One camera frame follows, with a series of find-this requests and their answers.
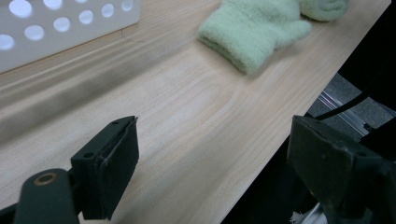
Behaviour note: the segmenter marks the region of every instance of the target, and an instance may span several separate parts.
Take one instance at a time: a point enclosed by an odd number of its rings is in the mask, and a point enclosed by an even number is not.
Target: fuzzy green fabric
[[[244,74],[259,70],[275,49],[307,36],[297,0],[223,0],[198,31],[198,39]]]
[[[341,18],[348,8],[348,0],[298,0],[300,11],[316,21],[335,21]]]

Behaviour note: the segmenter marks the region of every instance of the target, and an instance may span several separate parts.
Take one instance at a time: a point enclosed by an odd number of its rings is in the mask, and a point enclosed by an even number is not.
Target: green cloth
[[[198,31],[198,39],[244,74],[259,70],[275,49],[309,34],[297,0],[223,0]]]
[[[300,11],[316,21],[335,21],[341,18],[348,8],[348,0],[298,0]]]

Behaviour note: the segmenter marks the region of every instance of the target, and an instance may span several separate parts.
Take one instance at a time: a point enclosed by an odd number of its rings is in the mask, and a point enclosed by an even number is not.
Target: wood grain
[[[351,0],[244,76],[196,39],[219,1],[143,0],[138,24],[0,74],[0,208],[135,115],[141,156],[110,222],[220,223],[389,4]]]

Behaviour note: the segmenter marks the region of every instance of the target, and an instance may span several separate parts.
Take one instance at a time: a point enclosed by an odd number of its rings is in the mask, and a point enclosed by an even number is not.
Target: white basket
[[[140,0],[0,0],[0,73],[140,20]]]

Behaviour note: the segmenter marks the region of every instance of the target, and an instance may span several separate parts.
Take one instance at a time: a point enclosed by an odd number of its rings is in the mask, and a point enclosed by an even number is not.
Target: black cable
[[[322,115],[316,116],[316,117],[314,117],[314,119],[317,119],[317,120],[328,119],[328,118],[330,118],[332,116],[335,116],[337,114],[340,114],[340,113],[350,109],[351,107],[353,107],[355,105],[358,105],[363,100],[368,98],[376,90],[376,88],[378,87],[381,78],[385,74],[384,70],[388,66],[388,64],[390,62],[390,59],[392,57],[394,57],[394,53],[395,53],[395,48],[392,48],[391,53],[389,54],[388,58],[382,63],[381,68],[376,73],[376,76],[373,78],[373,81],[370,82],[369,86],[365,90],[363,90],[361,92],[361,94],[359,94],[358,96],[356,96],[355,98],[353,98],[352,100],[347,102],[346,104],[341,105],[341,106],[335,108],[334,110],[326,112],[326,113],[324,113]]]

